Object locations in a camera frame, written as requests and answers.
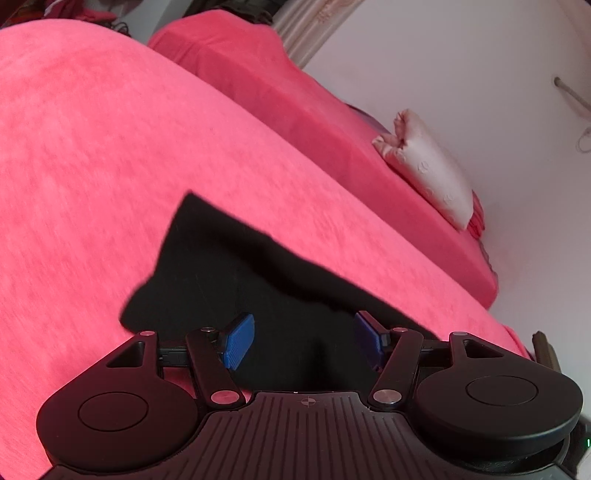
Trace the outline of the wall pipe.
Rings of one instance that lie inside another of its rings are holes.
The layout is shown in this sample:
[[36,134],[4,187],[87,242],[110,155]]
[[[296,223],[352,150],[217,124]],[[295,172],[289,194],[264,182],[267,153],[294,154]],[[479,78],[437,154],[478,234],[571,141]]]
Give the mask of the wall pipe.
[[577,93],[573,88],[566,84],[560,77],[556,76],[553,78],[553,84],[564,93],[572,97],[578,104],[580,104],[585,110],[591,112],[591,104]]

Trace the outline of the red hanging clothes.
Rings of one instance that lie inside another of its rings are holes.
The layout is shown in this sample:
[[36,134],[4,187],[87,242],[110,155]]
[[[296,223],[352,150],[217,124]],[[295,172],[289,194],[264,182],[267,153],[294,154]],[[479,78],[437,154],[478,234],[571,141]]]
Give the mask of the red hanging clothes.
[[82,0],[47,0],[44,19],[71,19],[88,23],[111,23],[117,16],[109,11],[86,8]]

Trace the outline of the pale pink pillow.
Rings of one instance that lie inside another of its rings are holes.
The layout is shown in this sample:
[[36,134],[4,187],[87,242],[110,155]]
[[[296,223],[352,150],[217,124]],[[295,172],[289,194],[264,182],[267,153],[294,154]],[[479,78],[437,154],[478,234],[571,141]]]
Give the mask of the pale pink pillow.
[[394,131],[372,141],[383,160],[451,225],[463,231],[474,213],[473,189],[455,157],[411,109],[398,113]]

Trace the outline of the pink bed sheet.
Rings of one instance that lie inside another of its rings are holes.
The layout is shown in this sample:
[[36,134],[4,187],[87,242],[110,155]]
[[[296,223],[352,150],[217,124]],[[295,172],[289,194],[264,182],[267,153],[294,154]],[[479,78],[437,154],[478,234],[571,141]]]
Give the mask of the pink bed sheet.
[[301,71],[273,28],[211,10],[170,23],[148,45],[300,150],[484,307],[494,303],[498,279],[481,241],[383,160],[372,141],[389,132]]

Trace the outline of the beige patterned curtain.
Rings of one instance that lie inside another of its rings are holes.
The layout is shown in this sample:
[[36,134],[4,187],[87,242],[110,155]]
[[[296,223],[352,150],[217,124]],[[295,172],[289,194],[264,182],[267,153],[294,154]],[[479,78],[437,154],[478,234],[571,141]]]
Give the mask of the beige patterned curtain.
[[363,0],[288,0],[273,16],[273,30],[297,67],[304,68]]

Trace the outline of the black pants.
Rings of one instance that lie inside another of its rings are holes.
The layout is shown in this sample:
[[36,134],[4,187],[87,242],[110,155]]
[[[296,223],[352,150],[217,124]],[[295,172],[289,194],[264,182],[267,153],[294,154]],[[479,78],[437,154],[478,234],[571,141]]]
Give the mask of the black pants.
[[235,382],[250,391],[361,391],[376,380],[356,344],[356,312],[386,327],[435,336],[402,312],[210,203],[187,194],[152,275],[130,297],[121,325],[181,340],[252,314],[256,335]]

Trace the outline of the red folded cloth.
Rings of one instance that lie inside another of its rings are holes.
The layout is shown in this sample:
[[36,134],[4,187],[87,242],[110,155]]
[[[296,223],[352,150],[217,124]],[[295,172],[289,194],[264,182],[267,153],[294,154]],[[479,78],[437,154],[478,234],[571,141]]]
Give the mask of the red folded cloth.
[[473,214],[468,223],[467,231],[476,240],[480,240],[486,230],[485,212],[480,202],[480,199],[475,191],[473,191]]

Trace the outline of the pink fleece blanket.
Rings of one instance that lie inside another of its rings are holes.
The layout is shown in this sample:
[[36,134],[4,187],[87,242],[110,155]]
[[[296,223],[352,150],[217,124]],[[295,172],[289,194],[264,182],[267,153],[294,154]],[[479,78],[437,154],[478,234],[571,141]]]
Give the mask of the pink fleece blanket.
[[525,347],[290,143],[148,47],[41,20],[1,33],[1,473],[49,466],[55,390],[127,337],[118,313],[194,192],[444,338]]

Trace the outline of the olive green cushion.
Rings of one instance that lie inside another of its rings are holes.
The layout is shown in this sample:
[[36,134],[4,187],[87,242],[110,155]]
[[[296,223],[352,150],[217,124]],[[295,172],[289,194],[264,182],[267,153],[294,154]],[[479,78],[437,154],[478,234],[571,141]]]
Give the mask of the olive green cushion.
[[532,336],[532,344],[534,347],[535,359],[537,363],[556,372],[561,372],[561,367],[556,351],[554,350],[544,332],[536,332]]

